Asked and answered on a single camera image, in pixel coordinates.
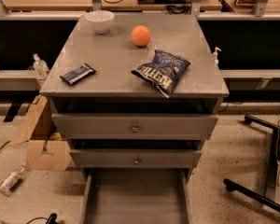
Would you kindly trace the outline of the grey bottom drawer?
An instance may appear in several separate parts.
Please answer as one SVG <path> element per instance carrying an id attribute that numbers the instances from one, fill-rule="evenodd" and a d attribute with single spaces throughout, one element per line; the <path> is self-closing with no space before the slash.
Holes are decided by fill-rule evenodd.
<path id="1" fill-rule="evenodd" d="M 79 224 L 192 224 L 179 169 L 89 171 Z"/>

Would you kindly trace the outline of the grey drawer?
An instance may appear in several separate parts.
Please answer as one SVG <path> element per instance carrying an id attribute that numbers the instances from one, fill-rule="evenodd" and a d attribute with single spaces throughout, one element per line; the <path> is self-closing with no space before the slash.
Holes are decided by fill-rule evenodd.
<path id="1" fill-rule="evenodd" d="M 192 224 L 179 169 L 89 171 L 79 224 Z"/>
<path id="2" fill-rule="evenodd" d="M 188 149 L 71 149 L 76 167 L 82 168 L 190 168 L 201 151 Z"/>
<path id="3" fill-rule="evenodd" d="M 207 140 L 217 115 L 53 114 L 65 139 Z"/>

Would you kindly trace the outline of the grey drawer cabinet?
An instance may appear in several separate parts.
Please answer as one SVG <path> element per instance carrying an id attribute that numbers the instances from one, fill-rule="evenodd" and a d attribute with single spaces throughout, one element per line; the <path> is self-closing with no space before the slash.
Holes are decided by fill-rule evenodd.
<path id="1" fill-rule="evenodd" d="M 135 26 L 151 32 L 145 47 L 131 37 Z M 165 97 L 132 74 L 149 63 L 156 49 L 191 62 L 174 93 Z M 84 63 L 96 73 L 69 86 L 60 79 Z M 197 20 L 190 15 L 120 13 L 110 31 L 96 34 L 79 19 L 51 68 L 41 92 L 53 114 L 202 114 L 217 115 L 229 91 L 215 65 Z M 206 140 L 65 139 L 71 149 L 188 149 L 201 151 Z"/>

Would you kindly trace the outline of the grey top drawer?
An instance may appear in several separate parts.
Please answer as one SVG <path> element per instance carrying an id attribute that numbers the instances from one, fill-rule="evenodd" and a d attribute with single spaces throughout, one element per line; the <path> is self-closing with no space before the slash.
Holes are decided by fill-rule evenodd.
<path id="1" fill-rule="evenodd" d="M 53 114 L 65 139 L 207 140 L 217 115 Z"/>

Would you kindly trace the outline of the grey middle drawer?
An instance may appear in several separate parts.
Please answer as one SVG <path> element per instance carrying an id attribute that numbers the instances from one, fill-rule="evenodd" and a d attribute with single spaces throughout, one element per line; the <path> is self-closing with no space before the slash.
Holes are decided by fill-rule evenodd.
<path id="1" fill-rule="evenodd" d="M 190 168 L 201 151 L 188 149 L 71 149 L 76 167 L 82 168 Z"/>

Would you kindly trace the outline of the blue Kettle chips bag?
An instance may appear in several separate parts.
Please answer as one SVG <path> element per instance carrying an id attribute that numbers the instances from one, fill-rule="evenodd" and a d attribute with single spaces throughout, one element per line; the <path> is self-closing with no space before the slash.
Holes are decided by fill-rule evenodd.
<path id="1" fill-rule="evenodd" d="M 165 97 L 170 97 L 191 62 L 173 53 L 156 49 L 150 63 L 143 63 L 132 74 L 155 86 Z"/>

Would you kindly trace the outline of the orange fruit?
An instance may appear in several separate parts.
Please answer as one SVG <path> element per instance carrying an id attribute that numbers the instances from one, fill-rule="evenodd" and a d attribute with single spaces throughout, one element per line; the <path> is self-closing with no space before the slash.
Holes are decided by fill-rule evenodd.
<path id="1" fill-rule="evenodd" d="M 145 47 L 151 38 L 150 30 L 144 25 L 135 26 L 131 33 L 133 43 L 138 47 Z"/>

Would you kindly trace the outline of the dark blue snack bar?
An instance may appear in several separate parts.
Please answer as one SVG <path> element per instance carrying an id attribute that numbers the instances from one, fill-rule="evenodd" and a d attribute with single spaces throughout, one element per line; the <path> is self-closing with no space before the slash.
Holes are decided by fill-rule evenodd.
<path id="1" fill-rule="evenodd" d="M 60 75 L 60 79 L 67 85 L 72 86 L 87 76 L 91 76 L 96 73 L 96 70 L 89 64 L 84 63 L 80 67 L 64 74 Z"/>

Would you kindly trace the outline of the white pump dispenser bottle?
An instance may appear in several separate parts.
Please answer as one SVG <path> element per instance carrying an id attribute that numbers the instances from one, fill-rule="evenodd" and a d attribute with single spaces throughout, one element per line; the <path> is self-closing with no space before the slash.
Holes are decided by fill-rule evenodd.
<path id="1" fill-rule="evenodd" d="M 222 50 L 219 47 L 215 47 L 214 52 L 213 52 L 213 56 L 214 56 L 214 61 L 215 61 L 215 65 L 218 66 L 219 64 L 219 58 L 218 58 L 218 54 L 221 52 Z"/>

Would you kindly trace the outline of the white ceramic bowl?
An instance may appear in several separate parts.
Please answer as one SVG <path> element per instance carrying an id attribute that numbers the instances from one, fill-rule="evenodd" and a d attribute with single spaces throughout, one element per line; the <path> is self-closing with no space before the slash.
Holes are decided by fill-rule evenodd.
<path id="1" fill-rule="evenodd" d="M 108 33 L 114 19 L 115 14 L 107 10 L 96 10 L 86 15 L 86 20 L 97 34 Z"/>

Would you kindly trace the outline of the brown cardboard box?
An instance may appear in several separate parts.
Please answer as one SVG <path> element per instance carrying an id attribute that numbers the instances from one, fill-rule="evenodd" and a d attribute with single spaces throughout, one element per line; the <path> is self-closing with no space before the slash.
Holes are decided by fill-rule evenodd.
<path id="1" fill-rule="evenodd" d="M 28 107 L 11 145 L 27 143 L 25 164 L 28 170 L 64 171 L 74 167 L 69 146 L 55 127 L 49 101 L 42 95 Z"/>

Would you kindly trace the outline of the clear bottle on shelf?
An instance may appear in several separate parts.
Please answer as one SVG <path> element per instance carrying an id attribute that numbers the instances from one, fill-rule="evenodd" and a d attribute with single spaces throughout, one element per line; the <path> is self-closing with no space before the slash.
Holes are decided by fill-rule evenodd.
<path id="1" fill-rule="evenodd" d="M 34 70 L 36 71 L 36 74 L 39 77 L 46 77 L 49 73 L 49 68 L 48 68 L 47 63 L 44 60 L 40 59 L 36 53 L 33 55 L 33 57 L 35 60 L 33 67 L 34 67 Z"/>

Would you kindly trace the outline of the black metal stand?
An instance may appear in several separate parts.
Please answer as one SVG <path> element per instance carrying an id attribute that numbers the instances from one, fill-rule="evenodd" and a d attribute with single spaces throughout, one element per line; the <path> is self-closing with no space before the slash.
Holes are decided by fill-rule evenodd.
<path id="1" fill-rule="evenodd" d="M 227 191 L 239 191 L 245 196 L 258 201 L 272 208 L 274 211 L 280 213 L 280 204 L 274 201 L 275 189 L 277 187 L 277 172 L 278 172 L 278 162 L 280 162 L 280 126 L 277 124 L 272 124 L 266 120 L 256 118 L 251 115 L 245 115 L 245 123 L 251 124 L 255 122 L 266 128 L 270 128 L 272 133 L 272 142 L 270 146 L 270 154 L 267 165 L 267 174 L 265 181 L 265 195 L 262 196 L 257 194 L 255 191 L 245 188 L 240 184 L 237 184 L 229 179 L 224 179 L 223 183 L 226 185 Z"/>

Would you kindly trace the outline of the clear plastic bottle on floor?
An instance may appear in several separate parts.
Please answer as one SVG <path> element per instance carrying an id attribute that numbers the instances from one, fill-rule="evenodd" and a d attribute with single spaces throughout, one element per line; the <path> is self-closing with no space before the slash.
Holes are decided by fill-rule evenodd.
<path id="1" fill-rule="evenodd" d="M 26 165 L 22 164 L 20 167 L 12 171 L 5 180 L 0 184 L 0 192 L 6 196 L 11 194 L 11 189 L 18 183 L 26 170 Z"/>

